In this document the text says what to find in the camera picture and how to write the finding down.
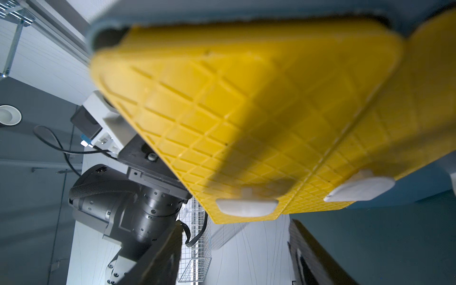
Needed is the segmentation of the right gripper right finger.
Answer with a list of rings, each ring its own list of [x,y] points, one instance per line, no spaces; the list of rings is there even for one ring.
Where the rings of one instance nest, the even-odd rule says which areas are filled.
[[[295,285],[355,285],[357,283],[296,219],[291,220],[289,224],[288,248]]]

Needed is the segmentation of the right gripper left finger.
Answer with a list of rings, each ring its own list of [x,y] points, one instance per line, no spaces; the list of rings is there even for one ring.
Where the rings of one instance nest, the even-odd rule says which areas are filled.
[[[122,279],[124,285],[174,285],[177,282],[182,251],[183,227],[180,221],[167,229]]]

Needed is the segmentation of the white ceiling light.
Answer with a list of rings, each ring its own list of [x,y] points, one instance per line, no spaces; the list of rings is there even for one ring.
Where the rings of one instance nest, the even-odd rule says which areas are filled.
[[[1,115],[1,128],[2,127],[13,127],[18,125],[22,121],[22,113],[12,105],[1,105],[0,106],[0,115]]]

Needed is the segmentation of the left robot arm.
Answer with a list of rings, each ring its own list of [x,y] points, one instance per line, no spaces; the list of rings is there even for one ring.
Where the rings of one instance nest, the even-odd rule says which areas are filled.
[[[106,282],[117,285],[178,221],[192,195],[152,148],[136,135],[117,160],[127,173],[98,164],[70,189],[76,221],[100,232],[120,251],[106,268]]]

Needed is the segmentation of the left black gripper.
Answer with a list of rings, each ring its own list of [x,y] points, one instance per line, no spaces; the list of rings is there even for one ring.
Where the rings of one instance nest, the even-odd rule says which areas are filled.
[[[192,197],[139,135],[121,150],[118,160],[128,169],[127,179],[118,183],[120,202],[104,234],[121,247],[106,268],[109,285],[117,285],[150,248],[159,246],[161,236]]]

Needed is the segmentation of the teal drawer cabinet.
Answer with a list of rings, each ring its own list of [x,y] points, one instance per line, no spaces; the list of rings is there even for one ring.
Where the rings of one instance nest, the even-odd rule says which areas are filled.
[[[449,8],[456,9],[454,1],[119,1],[91,24],[87,43],[93,58],[96,51],[117,45],[136,27],[371,20],[401,36],[405,45],[421,24]],[[403,58],[404,52],[388,80]],[[260,220],[278,202],[246,188],[238,202],[219,199],[217,205],[226,215]]]

